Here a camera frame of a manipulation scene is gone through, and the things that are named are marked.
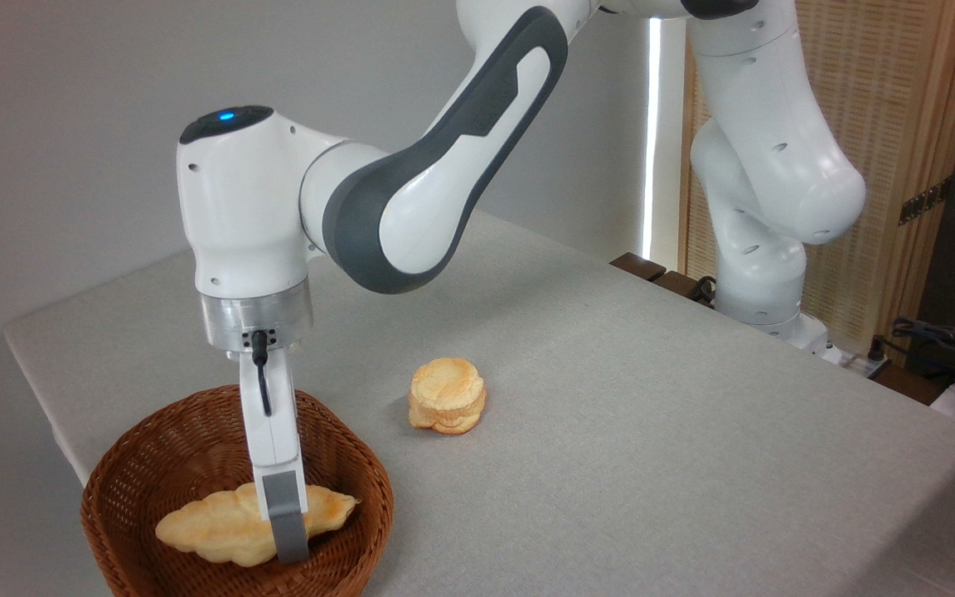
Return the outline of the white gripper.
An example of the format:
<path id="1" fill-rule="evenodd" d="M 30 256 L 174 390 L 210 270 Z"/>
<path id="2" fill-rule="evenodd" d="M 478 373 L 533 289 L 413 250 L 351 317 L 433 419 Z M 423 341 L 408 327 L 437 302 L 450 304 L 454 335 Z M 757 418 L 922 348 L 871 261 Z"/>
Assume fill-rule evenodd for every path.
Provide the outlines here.
<path id="1" fill-rule="evenodd" d="M 264 386 L 251 354 L 240 356 L 240 391 L 244 430 L 254 479 L 268 510 L 277 558 L 299 563 L 308 558 L 307 512 L 299 466 L 300 441 L 294 386 L 287 352 L 273 349 L 263 366 Z"/>

